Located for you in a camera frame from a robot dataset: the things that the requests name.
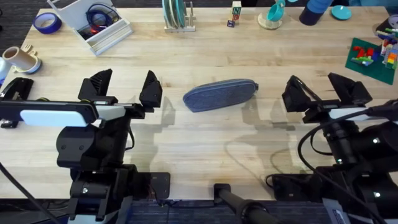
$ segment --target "pencil case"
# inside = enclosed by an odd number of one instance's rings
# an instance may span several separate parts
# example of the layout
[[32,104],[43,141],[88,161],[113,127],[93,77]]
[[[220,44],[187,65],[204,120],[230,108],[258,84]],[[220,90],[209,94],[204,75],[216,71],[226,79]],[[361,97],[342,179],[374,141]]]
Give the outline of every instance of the pencil case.
[[250,79],[232,79],[204,84],[186,93],[182,100],[192,112],[208,111],[249,100],[259,85]]

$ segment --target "blue tape roll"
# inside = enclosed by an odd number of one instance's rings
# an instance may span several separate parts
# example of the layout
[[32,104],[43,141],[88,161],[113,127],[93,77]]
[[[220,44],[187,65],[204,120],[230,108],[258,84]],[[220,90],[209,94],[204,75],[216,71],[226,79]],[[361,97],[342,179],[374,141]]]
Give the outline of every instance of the blue tape roll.
[[[43,24],[49,20],[53,20],[53,22],[50,25],[43,27]],[[33,26],[42,34],[52,34],[58,31],[61,28],[61,25],[61,19],[51,12],[40,14],[33,21]]]

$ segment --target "black clamp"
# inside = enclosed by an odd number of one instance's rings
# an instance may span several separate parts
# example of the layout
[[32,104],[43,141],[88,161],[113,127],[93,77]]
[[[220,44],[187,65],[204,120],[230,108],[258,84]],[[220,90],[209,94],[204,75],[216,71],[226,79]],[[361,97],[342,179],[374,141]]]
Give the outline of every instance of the black clamp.
[[[30,78],[15,78],[0,93],[0,101],[2,100],[27,100],[33,80]],[[0,128],[16,128],[18,121],[4,120]]]

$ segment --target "black cable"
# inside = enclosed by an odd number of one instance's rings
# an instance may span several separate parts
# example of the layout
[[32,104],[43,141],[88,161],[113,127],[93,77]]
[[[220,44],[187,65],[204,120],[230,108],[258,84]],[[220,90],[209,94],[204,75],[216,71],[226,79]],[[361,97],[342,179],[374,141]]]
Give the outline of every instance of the black cable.
[[333,153],[331,153],[331,152],[321,152],[321,151],[316,150],[316,149],[313,147],[313,137],[314,137],[315,134],[316,134],[316,132],[313,133],[313,134],[311,135],[311,138],[310,138],[310,143],[311,143],[312,149],[313,149],[316,153],[319,153],[319,154],[321,154],[321,155],[324,155],[324,156],[332,156]]
[[166,202],[165,204],[168,205],[170,208],[175,208],[175,209],[206,209],[206,208],[215,208],[217,207],[217,204],[214,205],[209,205],[209,206],[174,206],[178,202],[175,202],[173,204]]
[[18,190],[20,190],[40,211],[42,211],[51,221],[55,224],[61,224],[57,218],[51,214],[47,209],[43,208],[36,198],[34,198],[9,172],[8,170],[1,164],[0,162],[0,171],[10,180],[12,184],[14,184]]
[[132,134],[131,128],[129,128],[129,135],[130,135],[130,138],[131,138],[132,146],[127,147],[125,150],[130,150],[130,149],[134,148],[134,146],[136,145],[136,142],[134,140],[134,135]]
[[[106,13],[106,12],[101,11],[101,10],[99,10],[99,9],[91,9],[91,8],[94,7],[94,6],[103,6],[103,7],[108,8],[111,12],[114,12],[114,13],[117,15],[118,20],[120,20],[119,14],[118,14],[114,9],[112,9],[111,7],[109,7],[109,6],[105,5],[105,4],[101,4],[101,3],[93,4],[93,5],[91,5],[91,6],[88,8],[88,10],[87,10],[87,12],[86,12],[86,18],[87,18],[88,24],[89,24],[90,27],[93,28],[94,30],[101,31],[101,30],[103,30],[103,29],[109,27],[110,25],[112,25],[112,24],[114,23],[113,18],[110,17],[110,16],[108,15],[110,12],[109,12],[109,13]],[[105,18],[105,22],[104,22],[104,24],[103,24],[103,27],[97,26],[97,25],[94,23],[94,20],[93,20],[93,19],[94,19],[95,15],[102,15],[102,16]]]
[[295,177],[289,177],[288,175],[284,175],[284,174],[270,174],[270,175],[268,175],[268,176],[266,177],[266,184],[267,184],[267,186],[268,186],[269,188],[271,188],[271,189],[274,189],[274,186],[272,186],[272,185],[268,182],[268,179],[269,179],[270,177],[272,177],[272,176],[280,176],[280,177],[288,178],[288,179],[290,179],[290,180],[294,180],[294,181],[301,182],[301,183],[304,182],[304,180],[300,180],[300,179],[295,178]]
[[167,207],[166,224],[169,224],[169,214],[170,214],[170,206]]
[[302,146],[305,142],[305,140],[308,139],[308,137],[310,137],[311,135],[315,134],[317,131],[323,129],[324,127],[327,127],[333,123],[339,122],[339,121],[343,121],[349,118],[353,118],[355,116],[359,116],[359,115],[363,115],[368,113],[370,110],[363,110],[363,111],[359,111],[359,112],[355,112],[355,113],[351,113],[351,114],[347,114],[344,115],[342,117],[339,117],[337,119],[333,119],[327,123],[321,124],[315,128],[313,128],[311,131],[309,131],[307,134],[305,134],[305,136],[300,140],[300,142],[298,143],[298,147],[297,147],[297,152],[298,152],[298,156],[301,159],[301,161],[308,167],[310,168],[315,174],[317,174],[319,177],[321,177],[322,179],[324,179],[325,181],[329,182],[331,185],[333,185],[334,187],[336,187],[337,189],[341,190],[342,192],[344,192],[346,195],[350,196],[354,201],[358,202],[360,205],[362,205],[376,220],[378,223],[380,224],[387,224],[386,221],[380,217],[380,215],[376,214],[374,211],[372,211],[368,205],[366,205],[365,202],[363,202],[360,198],[358,198],[357,196],[353,195],[351,192],[347,191],[344,187],[340,186],[339,184],[337,184],[335,181],[331,180],[329,177],[323,175],[321,172],[317,171],[314,167],[312,167],[303,157],[302,154]]
[[179,201],[178,201],[178,202],[174,202],[174,203],[170,203],[170,202],[164,202],[164,203],[162,203],[162,202],[160,202],[159,199],[157,198],[157,194],[156,194],[156,191],[155,191],[155,189],[153,188],[153,186],[150,185],[149,187],[151,188],[151,190],[152,190],[153,193],[154,193],[155,200],[156,200],[156,204],[157,204],[158,206],[160,206],[160,207],[163,207],[164,205],[167,205],[168,207],[170,207],[170,208],[175,208],[175,209],[202,209],[202,208],[215,208],[215,207],[217,207],[217,204],[210,205],[210,206],[176,206],[176,207],[175,207],[174,205],[178,204]]

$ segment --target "white storage bin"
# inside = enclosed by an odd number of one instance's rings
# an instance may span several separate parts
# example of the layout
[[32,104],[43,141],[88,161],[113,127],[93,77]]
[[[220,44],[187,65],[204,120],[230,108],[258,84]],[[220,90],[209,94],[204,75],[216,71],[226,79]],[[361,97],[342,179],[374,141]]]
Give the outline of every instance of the white storage bin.
[[[61,20],[73,29],[78,38],[81,39],[95,55],[101,54],[133,33],[130,22],[121,17],[116,8],[113,7],[111,0],[77,0],[62,9],[57,9],[55,3],[59,1],[61,0],[47,0],[58,16],[60,16]],[[78,31],[89,27],[86,12],[90,6],[98,3],[111,7],[120,16],[120,20],[85,40]]]

